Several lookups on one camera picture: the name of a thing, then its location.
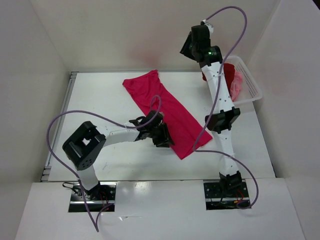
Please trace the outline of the dark red t shirt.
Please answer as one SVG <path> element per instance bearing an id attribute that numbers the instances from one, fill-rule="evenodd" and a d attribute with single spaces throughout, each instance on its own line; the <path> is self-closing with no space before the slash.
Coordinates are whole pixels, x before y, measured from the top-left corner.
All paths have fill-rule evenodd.
<path id="1" fill-rule="evenodd" d="M 234 81 L 235 78 L 235 66 L 230 63 L 225 63 L 223 65 L 223 73 L 224 73 L 224 81 L 227 85 L 227 88 L 230 90 L 232 82 Z"/>

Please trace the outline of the magenta pink t shirt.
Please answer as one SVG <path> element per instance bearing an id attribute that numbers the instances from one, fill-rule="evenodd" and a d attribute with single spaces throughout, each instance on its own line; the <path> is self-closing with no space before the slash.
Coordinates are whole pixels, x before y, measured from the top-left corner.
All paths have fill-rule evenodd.
<path id="1" fill-rule="evenodd" d="M 203 127 L 164 87 L 157 70 L 125 79 L 122 85 L 145 115 L 161 106 L 160 111 L 164 113 L 164 122 L 174 142 L 171 148 L 181 160 L 194 152 L 193 146 Z"/>

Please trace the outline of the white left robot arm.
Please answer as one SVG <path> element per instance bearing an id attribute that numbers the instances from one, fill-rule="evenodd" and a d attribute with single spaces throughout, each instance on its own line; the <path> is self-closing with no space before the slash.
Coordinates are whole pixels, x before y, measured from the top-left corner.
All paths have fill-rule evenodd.
<path id="1" fill-rule="evenodd" d="M 82 194 L 89 200 L 95 200 L 104 191 L 94 169 L 94 163 L 104 147 L 147 138 L 152 139 L 157 148 L 175 145 L 164 123 L 163 113 L 151 110 L 146 116 L 129 120 L 124 127 L 98 127 L 91 121 L 83 122 L 62 145 L 82 183 Z"/>

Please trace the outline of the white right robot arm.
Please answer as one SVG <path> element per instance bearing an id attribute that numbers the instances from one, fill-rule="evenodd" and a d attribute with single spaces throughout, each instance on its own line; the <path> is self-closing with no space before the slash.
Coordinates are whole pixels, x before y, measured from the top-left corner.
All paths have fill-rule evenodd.
<path id="1" fill-rule="evenodd" d="M 213 26 L 202 21 L 191 27 L 180 51 L 185 57 L 196 61 L 207 82 L 213 101 L 213 111 L 205 117 L 205 126 L 213 134 L 221 155 L 219 160 L 219 191 L 223 197 L 230 197 L 242 183 L 242 176 L 233 160 L 232 124 L 240 116 L 236 108 L 224 74 L 221 50 L 211 45 Z"/>

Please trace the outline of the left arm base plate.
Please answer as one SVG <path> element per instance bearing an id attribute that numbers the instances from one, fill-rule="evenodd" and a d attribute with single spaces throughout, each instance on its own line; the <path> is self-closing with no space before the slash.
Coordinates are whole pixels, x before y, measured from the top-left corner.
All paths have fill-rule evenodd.
<path id="1" fill-rule="evenodd" d="M 85 201 L 81 193 L 79 183 L 64 182 L 63 187 L 71 190 L 68 212 L 69 213 L 84 213 L 86 212 Z M 116 198 L 117 183 L 102 181 L 100 182 L 100 189 L 98 193 L 92 193 L 90 196 L 84 192 L 85 200 L 88 209 L 91 212 L 98 213 L 102 208 L 104 212 L 115 211 L 115 198 Z"/>

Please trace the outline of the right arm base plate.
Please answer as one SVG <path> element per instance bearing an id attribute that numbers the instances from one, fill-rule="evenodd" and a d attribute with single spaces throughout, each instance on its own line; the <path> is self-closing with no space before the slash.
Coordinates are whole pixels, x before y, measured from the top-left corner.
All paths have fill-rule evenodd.
<path id="1" fill-rule="evenodd" d="M 204 181 L 203 188 L 207 210 L 234 210 L 251 204 L 245 181 L 227 193 L 223 193 L 218 181 Z"/>

